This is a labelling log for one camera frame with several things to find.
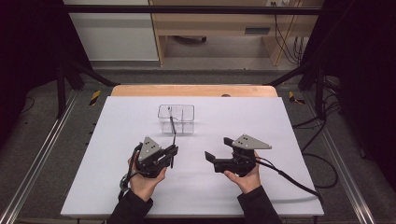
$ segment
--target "white tabletop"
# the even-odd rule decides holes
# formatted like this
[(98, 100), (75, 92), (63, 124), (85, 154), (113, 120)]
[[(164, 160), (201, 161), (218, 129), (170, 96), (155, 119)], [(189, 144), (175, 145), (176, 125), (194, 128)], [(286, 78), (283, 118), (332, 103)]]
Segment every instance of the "white tabletop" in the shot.
[[(162, 147), (172, 134), (161, 132), (159, 105), (194, 105), (194, 134), (179, 134), (173, 169), (154, 191), (148, 217), (240, 217), (240, 189), (215, 173), (205, 151), (230, 159), (223, 137), (243, 133), (272, 149), (256, 150), (276, 168), (314, 189), (282, 99), (278, 97), (108, 97), (61, 212), (68, 217), (108, 217), (118, 202), (127, 160), (145, 136)], [(281, 216), (322, 216), (317, 197), (261, 166), (262, 185)]]

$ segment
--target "hand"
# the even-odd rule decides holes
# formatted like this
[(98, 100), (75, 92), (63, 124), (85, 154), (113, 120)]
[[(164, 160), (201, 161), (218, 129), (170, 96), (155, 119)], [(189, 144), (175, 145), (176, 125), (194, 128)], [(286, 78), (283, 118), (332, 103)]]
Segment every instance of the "hand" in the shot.
[[(136, 170), (135, 163), (132, 167), (133, 170)], [(156, 178), (145, 178), (140, 174), (134, 175), (129, 181), (131, 185), (131, 191), (137, 195), (140, 199), (147, 202), (152, 193), (154, 192), (155, 187), (158, 183), (165, 179), (166, 167), (164, 167), (161, 172), (158, 174)]]
[(224, 174), (233, 181), (238, 187), (242, 190), (244, 194), (251, 192), (252, 190), (258, 188), (262, 182), (260, 181), (259, 174), (259, 164), (256, 163), (256, 166), (244, 177), (239, 177), (236, 174), (230, 171), (224, 171)]

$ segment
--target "forearm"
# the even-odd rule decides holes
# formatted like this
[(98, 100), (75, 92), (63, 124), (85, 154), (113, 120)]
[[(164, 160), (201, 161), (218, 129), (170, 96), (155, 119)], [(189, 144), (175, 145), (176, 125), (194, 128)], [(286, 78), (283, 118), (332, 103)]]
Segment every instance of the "forearm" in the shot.
[(141, 224), (151, 206), (151, 199), (144, 202), (129, 190), (119, 201), (113, 213), (107, 219), (106, 224)]
[(282, 223), (262, 186), (238, 196), (247, 224)]

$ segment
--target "yellow and black tape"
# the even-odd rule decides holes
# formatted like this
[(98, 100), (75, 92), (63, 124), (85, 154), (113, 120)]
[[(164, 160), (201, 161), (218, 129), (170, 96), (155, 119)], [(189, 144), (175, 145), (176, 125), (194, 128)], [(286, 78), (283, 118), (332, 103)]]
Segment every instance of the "yellow and black tape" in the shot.
[(292, 91), (289, 91), (289, 101), (292, 102), (292, 103), (297, 103), (297, 104), (300, 104), (300, 105), (305, 105), (305, 100), (297, 100), (297, 99), (294, 97), (294, 93), (293, 93)]
[(95, 91), (95, 92), (93, 93), (92, 98), (91, 98), (91, 101), (90, 101), (90, 105), (95, 105), (95, 104), (96, 104), (96, 101), (97, 101), (98, 98), (99, 98), (100, 92), (101, 92), (101, 91)]

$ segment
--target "wall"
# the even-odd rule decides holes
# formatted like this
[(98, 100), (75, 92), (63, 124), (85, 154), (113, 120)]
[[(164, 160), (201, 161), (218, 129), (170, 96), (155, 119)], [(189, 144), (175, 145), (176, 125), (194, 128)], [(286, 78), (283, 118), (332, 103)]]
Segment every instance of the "wall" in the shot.
[[(148, 5), (147, 0), (64, 0), (66, 5)], [(149, 14), (71, 13), (90, 61), (158, 61)]]

